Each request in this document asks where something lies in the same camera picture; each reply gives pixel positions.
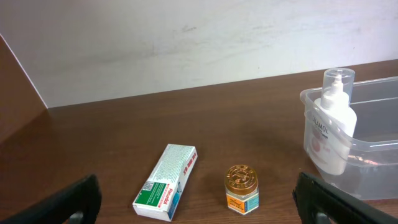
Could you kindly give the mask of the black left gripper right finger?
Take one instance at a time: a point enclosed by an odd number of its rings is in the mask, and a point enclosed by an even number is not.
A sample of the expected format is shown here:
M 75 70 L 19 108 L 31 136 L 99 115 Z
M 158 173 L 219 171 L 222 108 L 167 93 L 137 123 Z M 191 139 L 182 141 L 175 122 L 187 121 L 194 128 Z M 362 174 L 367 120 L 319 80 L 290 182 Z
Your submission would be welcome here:
M 292 196 L 302 223 L 397 224 L 388 215 L 307 172 Z

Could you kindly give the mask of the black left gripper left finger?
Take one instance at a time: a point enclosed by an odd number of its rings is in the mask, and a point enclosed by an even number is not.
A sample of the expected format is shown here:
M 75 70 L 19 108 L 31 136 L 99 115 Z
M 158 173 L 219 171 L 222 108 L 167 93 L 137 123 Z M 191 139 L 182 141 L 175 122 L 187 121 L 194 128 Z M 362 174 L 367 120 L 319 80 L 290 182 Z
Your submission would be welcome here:
M 97 219 L 101 201 L 98 178 L 91 174 L 2 220 L 1 224 L 64 223 L 76 213 L 81 214 L 78 223 L 90 224 Z

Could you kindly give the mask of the white lotion bottle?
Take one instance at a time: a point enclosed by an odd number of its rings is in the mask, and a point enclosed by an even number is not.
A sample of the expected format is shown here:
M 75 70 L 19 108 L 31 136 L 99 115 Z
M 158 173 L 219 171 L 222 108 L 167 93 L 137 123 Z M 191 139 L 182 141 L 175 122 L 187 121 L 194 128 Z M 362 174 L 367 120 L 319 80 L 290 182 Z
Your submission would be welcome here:
M 321 97 L 310 110 L 307 152 L 323 172 L 341 175 L 354 134 L 357 115 L 350 107 L 355 71 L 331 68 L 324 72 Z

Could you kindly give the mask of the clear plastic container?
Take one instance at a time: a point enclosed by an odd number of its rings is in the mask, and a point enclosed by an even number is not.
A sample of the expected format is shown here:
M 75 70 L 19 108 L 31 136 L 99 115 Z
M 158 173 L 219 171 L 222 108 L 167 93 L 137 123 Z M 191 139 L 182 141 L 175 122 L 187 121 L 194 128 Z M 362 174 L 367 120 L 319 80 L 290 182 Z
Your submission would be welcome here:
M 300 93 L 305 106 L 303 148 L 308 156 L 306 125 L 321 93 L 321 88 Z M 346 140 L 351 147 L 344 172 L 331 175 L 315 166 L 325 182 L 360 200 L 397 198 L 397 77 L 356 82 L 350 107 L 357 122 L 353 136 Z

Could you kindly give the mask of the white green medicine box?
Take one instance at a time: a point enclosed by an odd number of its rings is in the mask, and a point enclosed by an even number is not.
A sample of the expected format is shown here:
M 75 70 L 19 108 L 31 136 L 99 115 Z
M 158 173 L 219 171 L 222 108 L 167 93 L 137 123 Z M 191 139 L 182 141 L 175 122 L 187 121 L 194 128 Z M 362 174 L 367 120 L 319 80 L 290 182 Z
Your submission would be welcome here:
M 168 144 L 132 203 L 137 215 L 170 222 L 197 159 L 196 147 Z

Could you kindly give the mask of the small gold-lidded balm jar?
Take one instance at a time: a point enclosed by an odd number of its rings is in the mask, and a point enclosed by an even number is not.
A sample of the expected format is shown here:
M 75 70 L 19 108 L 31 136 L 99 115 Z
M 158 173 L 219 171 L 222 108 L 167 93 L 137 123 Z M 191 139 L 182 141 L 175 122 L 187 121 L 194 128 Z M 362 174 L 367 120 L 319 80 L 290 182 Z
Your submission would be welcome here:
M 235 165 L 224 178 L 229 209 L 247 215 L 259 207 L 259 180 L 256 171 L 247 165 Z

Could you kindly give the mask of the brown side panel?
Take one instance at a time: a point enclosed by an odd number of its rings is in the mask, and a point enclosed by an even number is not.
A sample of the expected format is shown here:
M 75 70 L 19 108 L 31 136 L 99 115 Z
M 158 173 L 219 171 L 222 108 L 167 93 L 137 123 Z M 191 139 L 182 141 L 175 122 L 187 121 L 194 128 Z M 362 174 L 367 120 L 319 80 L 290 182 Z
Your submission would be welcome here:
M 1 142 L 46 109 L 21 63 L 1 37 Z

